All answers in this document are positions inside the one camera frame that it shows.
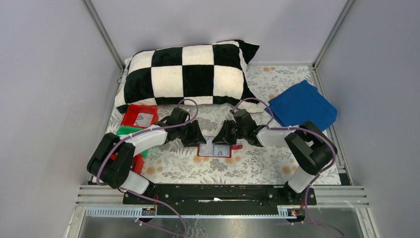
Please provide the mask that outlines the red leather card holder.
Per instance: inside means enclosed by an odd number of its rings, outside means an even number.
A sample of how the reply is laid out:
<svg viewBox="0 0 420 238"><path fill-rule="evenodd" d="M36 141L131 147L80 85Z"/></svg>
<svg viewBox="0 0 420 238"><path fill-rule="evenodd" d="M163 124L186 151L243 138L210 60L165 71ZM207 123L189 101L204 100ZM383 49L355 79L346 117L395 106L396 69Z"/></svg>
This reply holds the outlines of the red leather card holder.
<svg viewBox="0 0 420 238"><path fill-rule="evenodd" d="M197 156L199 157L231 158L232 151L243 148L243 145L214 144L212 142L214 137L212 136L205 136L204 138L206 143L198 146Z"/></svg>

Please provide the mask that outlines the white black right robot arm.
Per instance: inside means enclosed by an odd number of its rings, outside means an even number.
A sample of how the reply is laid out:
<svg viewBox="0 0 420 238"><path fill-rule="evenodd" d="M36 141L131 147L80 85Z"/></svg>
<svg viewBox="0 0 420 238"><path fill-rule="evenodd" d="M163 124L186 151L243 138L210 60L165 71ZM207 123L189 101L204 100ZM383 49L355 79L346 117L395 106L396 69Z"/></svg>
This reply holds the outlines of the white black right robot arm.
<svg viewBox="0 0 420 238"><path fill-rule="evenodd" d="M233 146L237 140L244 139L257 147L287 146L299 165L285 184L293 193L302 193L336 158L336 146L311 121L296 126L269 127L258 125L246 110L234 112L233 117L224 121L212 142Z"/></svg>

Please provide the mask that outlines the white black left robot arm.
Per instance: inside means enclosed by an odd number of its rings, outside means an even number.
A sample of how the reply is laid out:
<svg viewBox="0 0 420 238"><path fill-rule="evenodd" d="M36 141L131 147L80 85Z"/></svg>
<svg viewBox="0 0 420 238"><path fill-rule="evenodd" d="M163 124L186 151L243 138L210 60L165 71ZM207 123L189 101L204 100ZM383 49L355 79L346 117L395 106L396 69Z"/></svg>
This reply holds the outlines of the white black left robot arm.
<svg viewBox="0 0 420 238"><path fill-rule="evenodd" d="M124 189L135 195L143 194L150 182L131 170L133 158L175 139L180 139L183 147L198 147L206 143L198 121L179 107L141 131L125 136L105 134L87 164L87 171L100 185Z"/></svg>

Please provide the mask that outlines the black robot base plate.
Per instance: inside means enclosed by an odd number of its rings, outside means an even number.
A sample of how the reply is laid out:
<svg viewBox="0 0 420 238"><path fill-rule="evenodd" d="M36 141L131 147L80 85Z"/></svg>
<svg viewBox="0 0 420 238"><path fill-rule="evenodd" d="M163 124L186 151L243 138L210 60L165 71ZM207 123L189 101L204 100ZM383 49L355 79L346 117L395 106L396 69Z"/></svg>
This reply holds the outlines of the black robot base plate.
<svg viewBox="0 0 420 238"><path fill-rule="evenodd" d="M293 193L282 185L151 184L144 195L179 208L249 209L257 206L301 208L317 204L315 192Z"/></svg>

